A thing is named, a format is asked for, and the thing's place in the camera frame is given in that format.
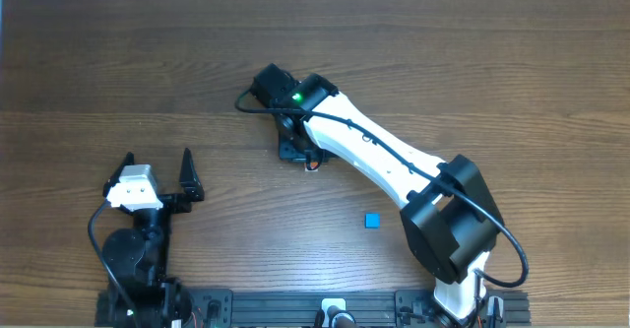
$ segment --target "black cable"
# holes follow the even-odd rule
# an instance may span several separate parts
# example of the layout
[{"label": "black cable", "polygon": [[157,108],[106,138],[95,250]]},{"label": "black cable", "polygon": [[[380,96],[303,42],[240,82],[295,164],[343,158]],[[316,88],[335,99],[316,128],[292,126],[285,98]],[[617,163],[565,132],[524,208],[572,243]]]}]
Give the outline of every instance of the black cable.
[{"label": "black cable", "polygon": [[455,187],[447,184],[446,182],[436,178],[435,176],[432,176],[431,174],[428,174],[428,173],[418,169],[415,165],[413,165],[413,163],[408,162],[407,160],[405,160],[405,158],[403,158],[401,155],[399,155],[398,152],[394,151],[394,149],[392,149],[386,143],[381,141],[381,139],[379,139],[376,135],[374,135],[373,133],[369,132],[368,130],[366,130],[362,126],[352,122],[352,120],[350,120],[350,119],[344,119],[342,117],[338,117],[338,116],[335,116],[335,115],[330,115],[330,114],[323,113],[323,112],[302,110],[302,109],[290,109],[290,108],[249,109],[249,108],[244,108],[244,107],[240,106],[240,102],[241,102],[241,100],[243,98],[245,98],[245,96],[247,96],[248,93],[249,93],[249,90],[243,92],[236,99],[236,101],[234,102],[234,107],[237,110],[239,110],[241,112],[253,113],[253,114],[290,114],[290,115],[302,115],[302,116],[311,116],[311,117],[313,117],[313,116],[314,117],[322,117],[322,118],[325,118],[325,119],[329,119],[329,120],[340,122],[340,123],[346,125],[347,127],[355,128],[355,129],[359,130],[360,132],[362,132],[364,136],[367,136],[367,138],[371,139],[372,143],[374,143],[375,145],[380,145],[383,149],[385,149],[385,151],[387,151],[390,155],[392,155],[396,160],[398,160],[400,163],[402,163],[404,166],[406,166],[409,169],[409,171],[418,173],[423,178],[429,180],[431,183],[436,184],[437,186],[442,188],[443,191],[445,191],[447,193],[451,193],[454,196],[457,196],[458,198],[463,200],[465,203],[469,204],[477,212],[479,212],[484,217],[486,217],[489,221],[491,221],[499,229],[499,231],[501,231],[501,233],[503,233],[503,235],[505,235],[508,238],[510,243],[512,243],[512,246],[514,246],[514,249],[516,250],[516,252],[519,254],[519,259],[521,260],[521,277],[517,281],[514,281],[514,282],[504,282],[504,281],[500,281],[500,280],[494,279],[494,278],[492,278],[491,276],[485,274],[483,271],[481,271],[479,269],[475,269],[475,272],[478,275],[480,275],[483,279],[487,280],[488,282],[490,282],[490,283],[492,283],[492,284],[494,284],[494,285],[496,285],[498,287],[502,287],[502,288],[516,288],[517,286],[519,286],[519,285],[521,285],[522,283],[525,282],[525,280],[527,279],[528,274],[530,272],[530,265],[528,264],[528,258],[527,258],[527,255],[525,254],[525,250],[521,246],[521,243],[519,243],[519,241],[516,239],[516,237],[514,237],[512,235],[512,233],[506,227],[504,227],[494,216],[492,216],[490,213],[488,213],[481,206],[477,205],[476,202],[473,201],[471,198],[469,198],[466,194],[464,194],[460,190],[456,189]]},{"label": "black cable", "polygon": [[102,252],[100,251],[100,248],[98,247],[98,243],[96,242],[95,222],[98,216],[100,215],[100,213],[102,213],[102,211],[107,206],[109,206],[109,201],[103,202],[102,205],[100,205],[100,207],[96,209],[96,211],[90,218],[90,221],[88,222],[88,236],[90,237],[90,241],[92,242],[92,246],[94,247],[96,256],[98,256],[98,260],[100,260],[100,263],[105,268],[105,271],[107,272],[107,275],[109,276],[109,281],[118,290],[118,292],[122,296],[122,299],[125,301],[125,303],[127,303],[127,307],[131,309],[131,312],[132,312],[131,318],[134,320],[134,324],[136,325],[136,328],[141,328],[142,326],[140,325],[140,319],[138,318],[138,311],[136,310],[136,305],[131,300],[129,295],[127,295],[127,292],[125,291],[125,289],[123,289],[120,283],[118,283],[118,280],[114,276],[114,273],[111,271],[111,268],[109,268],[109,265],[107,265],[107,262],[105,261],[105,258],[103,258]]}]

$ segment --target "wood grain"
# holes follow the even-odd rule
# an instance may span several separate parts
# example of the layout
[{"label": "wood grain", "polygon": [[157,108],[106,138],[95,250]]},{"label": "wood grain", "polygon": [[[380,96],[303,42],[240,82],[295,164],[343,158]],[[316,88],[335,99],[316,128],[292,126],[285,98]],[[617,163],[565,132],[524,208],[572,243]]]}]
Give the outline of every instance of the wood grain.
[{"label": "wood grain", "polygon": [[[234,112],[269,62],[474,160],[528,252],[534,324],[628,323],[630,0],[5,0],[3,16],[0,324],[93,323],[87,220],[127,151],[166,189],[193,151],[207,200],[174,218],[170,257],[187,285],[431,288],[374,184],[281,163],[272,121]],[[98,238],[126,226],[107,212]],[[518,274],[506,240],[488,270]]]}]

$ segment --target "blue square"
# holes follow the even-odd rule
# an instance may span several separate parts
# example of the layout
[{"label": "blue square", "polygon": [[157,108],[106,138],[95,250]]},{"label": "blue square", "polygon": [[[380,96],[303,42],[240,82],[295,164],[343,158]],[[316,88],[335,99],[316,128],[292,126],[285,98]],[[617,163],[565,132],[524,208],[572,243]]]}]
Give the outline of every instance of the blue square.
[{"label": "blue square", "polygon": [[379,214],[365,214],[365,227],[367,229],[378,229],[381,226]]}]

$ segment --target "table top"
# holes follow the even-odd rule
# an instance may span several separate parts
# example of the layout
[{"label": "table top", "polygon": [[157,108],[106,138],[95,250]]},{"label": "table top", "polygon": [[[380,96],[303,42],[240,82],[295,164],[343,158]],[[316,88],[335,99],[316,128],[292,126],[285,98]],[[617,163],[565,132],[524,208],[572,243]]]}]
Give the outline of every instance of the table top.
[{"label": "table top", "polygon": [[[529,255],[534,324],[625,325],[630,0],[4,0],[0,324],[90,325],[87,236],[125,153],[206,201],[173,218],[172,275],[236,291],[433,287],[396,205],[349,164],[277,156],[234,98],[270,62],[326,76],[373,120],[476,162]],[[367,230],[365,213],[381,228]],[[107,211],[100,242],[130,226]],[[515,278],[498,240],[488,264]]]}]

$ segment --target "wooden surface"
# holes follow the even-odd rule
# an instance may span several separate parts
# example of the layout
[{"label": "wooden surface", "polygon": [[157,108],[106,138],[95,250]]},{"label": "wooden surface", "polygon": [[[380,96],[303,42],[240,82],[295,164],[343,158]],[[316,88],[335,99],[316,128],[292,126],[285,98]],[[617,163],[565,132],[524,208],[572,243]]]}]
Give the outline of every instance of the wooden surface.
[{"label": "wooden surface", "polygon": [[[237,291],[432,288],[396,206],[348,164],[284,164],[233,99],[269,62],[327,76],[368,116],[474,160],[532,266],[535,324],[628,323],[630,0],[5,0],[0,324],[90,325],[87,237],[127,151],[207,200],[170,273]],[[365,230],[366,212],[381,214]],[[109,211],[101,242],[130,219]],[[519,264],[499,240],[488,271]]]}]

